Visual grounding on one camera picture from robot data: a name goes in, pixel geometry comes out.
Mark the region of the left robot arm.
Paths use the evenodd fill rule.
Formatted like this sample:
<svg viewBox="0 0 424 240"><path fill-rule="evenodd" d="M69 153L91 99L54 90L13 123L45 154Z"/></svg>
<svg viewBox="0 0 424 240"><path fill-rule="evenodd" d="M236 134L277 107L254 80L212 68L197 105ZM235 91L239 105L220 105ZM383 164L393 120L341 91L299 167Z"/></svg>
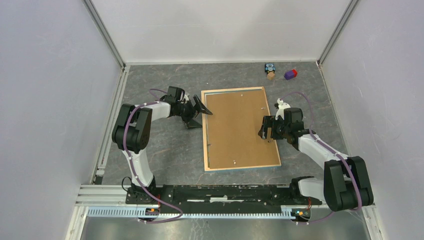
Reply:
<svg viewBox="0 0 424 240"><path fill-rule="evenodd" d="M138 194L145 204L151 204L157 198L156 181L147 157L152 123L180 117L187 129L201 128L202 125L195 120L199 114L213 113L197 95L190 98L184 89L176 86L170 86L155 101L139 105L124 103L120 107L111 139L124 153L130 167L128 193Z"/></svg>

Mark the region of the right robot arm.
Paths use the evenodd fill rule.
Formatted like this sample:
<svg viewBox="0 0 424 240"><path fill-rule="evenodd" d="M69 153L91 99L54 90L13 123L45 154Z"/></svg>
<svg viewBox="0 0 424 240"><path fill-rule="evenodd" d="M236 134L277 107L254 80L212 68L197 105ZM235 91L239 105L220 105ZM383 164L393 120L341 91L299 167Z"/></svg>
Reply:
<svg viewBox="0 0 424 240"><path fill-rule="evenodd" d="M333 212L359 210L374 203L365 160L337 151L305 128L300 108L289 107L280 115L265 115L258 136L263 140L286 140L322 168L323 180L313 176L292 179L288 196L293 203L302 204L311 197L325 202Z"/></svg>

